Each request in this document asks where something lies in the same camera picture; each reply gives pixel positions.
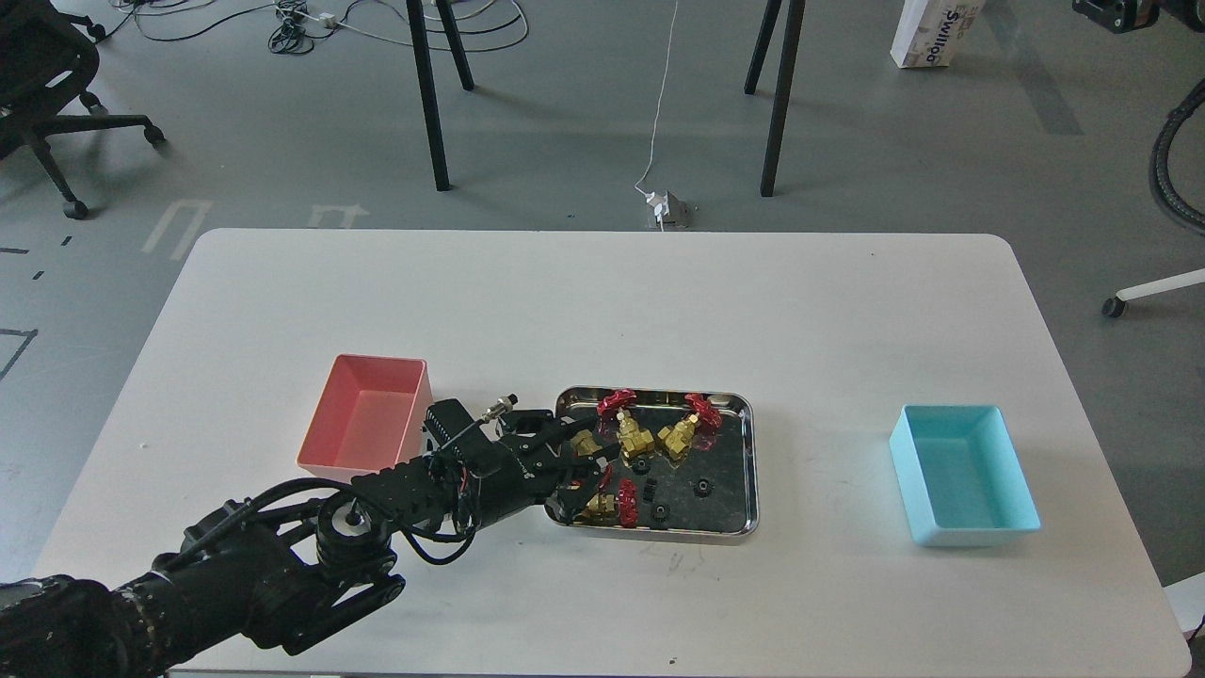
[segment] cyan plastic container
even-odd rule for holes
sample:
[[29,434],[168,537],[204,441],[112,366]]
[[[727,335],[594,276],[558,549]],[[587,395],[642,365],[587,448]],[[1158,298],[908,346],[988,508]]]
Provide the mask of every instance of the cyan plastic container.
[[1000,408],[904,406],[890,448],[917,544],[994,547],[1041,530]]

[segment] pink bin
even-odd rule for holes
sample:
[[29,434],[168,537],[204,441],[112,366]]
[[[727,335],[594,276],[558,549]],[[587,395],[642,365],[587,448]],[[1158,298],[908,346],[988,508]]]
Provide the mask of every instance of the pink bin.
[[330,369],[298,466],[347,483],[408,461],[422,453],[430,405],[427,361],[341,355]]

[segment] black equipment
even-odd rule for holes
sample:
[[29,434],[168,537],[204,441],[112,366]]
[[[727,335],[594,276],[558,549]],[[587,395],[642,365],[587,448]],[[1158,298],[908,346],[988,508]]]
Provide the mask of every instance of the black equipment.
[[1071,8],[1113,33],[1151,28],[1160,10],[1195,31],[1205,31],[1201,0],[1071,0]]
[[[525,507],[545,505],[570,523],[619,447],[578,454],[569,440],[593,430],[596,415],[558,420],[512,411],[516,401],[478,419],[440,401],[427,412],[434,449],[424,456],[351,484],[301,478],[228,501],[184,531],[178,553],[113,591],[65,576],[0,585],[0,678],[148,678],[236,633],[298,654],[401,594],[394,532],[446,565],[478,530]],[[498,441],[481,430],[493,420]],[[313,490],[335,493],[270,508]],[[454,532],[437,532],[447,518]],[[310,537],[315,564],[293,552]],[[459,547],[435,558],[419,540]]]

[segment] chair leg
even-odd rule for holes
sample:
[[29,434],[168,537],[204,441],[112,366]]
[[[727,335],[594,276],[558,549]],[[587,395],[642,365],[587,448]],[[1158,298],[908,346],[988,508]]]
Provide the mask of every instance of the chair leg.
[[790,83],[795,77],[795,55],[799,53],[805,4],[805,0],[789,0],[787,5],[787,29],[782,39],[782,59],[778,61],[778,83],[774,89],[774,111],[770,113],[770,137],[766,140],[765,164],[762,166],[764,197],[774,195],[774,181],[778,173],[778,154],[782,151],[782,131],[787,126],[787,105],[790,102]]
[[460,87],[465,92],[472,92],[472,72],[469,71],[469,58],[464,53],[464,43],[460,42],[460,29],[455,25],[455,14],[452,13],[452,5],[448,0],[435,0],[435,8],[440,12],[440,20],[443,23],[443,35],[448,39],[448,48],[452,49],[455,70],[460,73]]
[[423,99],[423,117],[427,120],[427,143],[431,148],[431,170],[435,172],[435,189],[449,190],[447,158],[443,154],[443,131],[440,128],[440,107],[435,100],[435,77],[431,73],[431,53],[427,43],[427,20],[423,19],[423,0],[406,0],[410,19],[410,39],[415,43],[415,65],[418,69],[418,93]]
[[58,163],[54,161],[54,157],[51,155],[51,145],[35,132],[22,132],[22,138],[24,138],[25,146],[29,146],[29,149],[37,155],[37,160],[42,163],[42,169],[46,170],[51,181],[58,187],[59,193],[63,194],[63,199],[74,202],[76,200],[75,193],[67,185],[67,179],[63,176],[63,170],[59,169]]
[[96,129],[116,129],[119,126],[143,126],[151,129],[151,118],[146,116],[55,116],[34,125],[42,136],[67,134],[71,131],[92,131]]
[[1180,289],[1181,287],[1188,287],[1189,284],[1201,283],[1205,283],[1205,267],[1189,272],[1182,272],[1180,275],[1172,275],[1171,277],[1164,277],[1153,282],[1135,284],[1134,287],[1118,289],[1112,297],[1105,299],[1105,305],[1100,308],[1100,312],[1110,317],[1118,317],[1125,312],[1127,301],[1141,299],[1142,296],[1150,296],[1151,294],[1159,294],[1162,291],[1171,291],[1172,289]]
[[88,205],[84,205],[82,200],[75,196],[71,191],[71,187],[67,185],[67,179],[63,176],[63,170],[59,169],[59,164],[54,161],[54,157],[51,155],[51,145],[46,142],[45,138],[39,136],[33,131],[22,131],[22,138],[29,149],[37,155],[37,160],[42,163],[42,169],[49,175],[51,181],[63,194],[63,213],[70,218],[84,218],[88,216]]
[[745,93],[757,92],[757,81],[762,77],[762,65],[765,64],[765,53],[770,49],[770,36],[774,35],[774,24],[778,22],[778,10],[782,0],[766,0],[765,13],[762,14],[762,30],[757,34],[757,45],[753,47],[753,60],[750,61],[750,72],[745,76]]

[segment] metal tray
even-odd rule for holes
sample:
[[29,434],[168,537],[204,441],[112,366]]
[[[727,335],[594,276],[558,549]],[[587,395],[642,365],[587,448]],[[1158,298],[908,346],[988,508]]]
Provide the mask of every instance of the metal tray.
[[[593,412],[599,402],[617,391],[602,387],[574,387],[557,397],[557,417],[581,417]],[[656,436],[664,426],[674,426],[693,412],[686,396],[688,391],[653,391],[633,389],[636,403],[628,408],[633,418]],[[601,531],[609,536],[628,536],[665,541],[695,541],[699,537],[734,538],[748,535],[757,527],[757,467],[753,454],[753,411],[745,399],[735,394],[703,394],[721,414],[719,431],[711,436],[695,436],[692,449],[680,464],[672,464],[664,452],[647,455],[651,471],[636,474],[621,458],[612,462],[615,476],[609,493],[616,494],[622,479],[636,485],[639,519],[635,527],[623,527],[618,519],[601,523],[575,520],[572,527]],[[594,432],[600,440],[613,443],[617,425],[600,423]],[[656,493],[646,497],[648,481],[654,479]],[[710,484],[710,494],[700,497],[696,484]],[[653,518],[653,508],[668,507],[669,514]]]

